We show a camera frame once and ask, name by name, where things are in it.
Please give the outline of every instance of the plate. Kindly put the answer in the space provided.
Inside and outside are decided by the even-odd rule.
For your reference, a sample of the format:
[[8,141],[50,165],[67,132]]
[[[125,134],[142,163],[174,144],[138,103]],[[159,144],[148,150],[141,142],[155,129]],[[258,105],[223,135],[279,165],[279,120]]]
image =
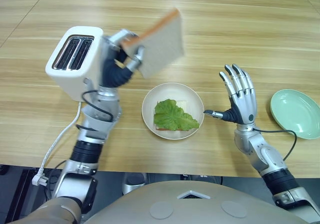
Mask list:
[[280,90],[272,96],[270,108],[283,129],[293,130],[303,139],[320,137],[320,107],[308,95],[296,90]]
[[154,109],[158,102],[166,99],[177,101],[177,105],[184,111],[190,114],[193,119],[199,123],[199,128],[204,120],[204,104],[200,96],[191,88],[179,83],[164,83],[154,87],[150,90],[142,103],[142,118],[154,134],[168,140],[181,140],[187,138],[198,131],[198,128],[193,128],[189,131],[170,131],[170,130],[156,130],[154,121]]

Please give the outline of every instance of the white power cord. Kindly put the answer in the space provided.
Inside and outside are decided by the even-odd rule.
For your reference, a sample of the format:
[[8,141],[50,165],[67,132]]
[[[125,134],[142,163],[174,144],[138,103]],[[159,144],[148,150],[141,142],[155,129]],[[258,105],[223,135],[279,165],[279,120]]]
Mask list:
[[38,170],[38,173],[33,177],[32,179],[32,184],[33,185],[47,185],[47,180],[48,178],[45,177],[44,175],[44,169],[45,169],[45,163],[48,160],[51,152],[53,151],[53,149],[55,148],[55,146],[57,145],[57,143],[60,141],[61,137],[64,135],[64,133],[66,133],[67,130],[69,130],[70,127],[72,127],[76,121],[79,119],[80,113],[81,113],[81,104],[82,102],[79,102],[78,105],[78,111],[76,113],[75,118],[73,119],[73,121],[58,135],[58,137],[55,139],[55,141],[53,142],[53,144],[51,145],[51,147],[49,148],[49,150],[47,151],[47,153],[45,154],[41,167]]

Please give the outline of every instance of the slice of bread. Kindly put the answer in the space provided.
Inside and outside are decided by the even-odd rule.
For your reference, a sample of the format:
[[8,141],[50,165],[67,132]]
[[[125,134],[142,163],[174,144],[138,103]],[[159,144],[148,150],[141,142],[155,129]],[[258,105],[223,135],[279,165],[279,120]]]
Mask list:
[[129,57],[133,57],[139,46],[144,46],[142,64],[138,70],[149,78],[184,55],[182,39],[182,18],[174,9],[151,29],[140,36],[130,37],[121,43]]

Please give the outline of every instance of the plug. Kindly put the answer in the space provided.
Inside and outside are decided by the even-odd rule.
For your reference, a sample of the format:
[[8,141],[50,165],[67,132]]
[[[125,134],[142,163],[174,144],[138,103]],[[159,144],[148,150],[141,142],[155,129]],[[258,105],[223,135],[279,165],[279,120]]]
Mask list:
[[32,178],[32,185],[47,185],[48,178],[42,173],[37,173],[33,178]]

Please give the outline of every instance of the robotic arm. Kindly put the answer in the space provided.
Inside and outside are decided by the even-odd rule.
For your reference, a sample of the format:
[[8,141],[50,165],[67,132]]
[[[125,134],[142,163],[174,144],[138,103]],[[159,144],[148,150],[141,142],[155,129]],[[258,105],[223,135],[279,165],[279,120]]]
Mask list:
[[90,79],[84,79],[87,88],[82,95],[87,103],[82,110],[85,120],[77,126],[76,145],[56,183],[52,199],[14,223],[80,223],[81,214],[91,210],[98,183],[93,175],[98,169],[99,156],[122,114],[117,87],[129,81],[144,55],[141,46],[124,68],[116,64],[115,60],[123,63],[128,57],[120,47],[121,41],[134,35],[121,30],[102,38],[100,84],[96,90]]
[[255,126],[257,101],[249,74],[237,65],[225,65],[229,77],[220,72],[231,108],[224,111],[205,110],[205,114],[237,124],[235,144],[264,179],[277,206],[312,223],[320,220],[320,210],[306,190],[299,186],[280,153],[269,145]]

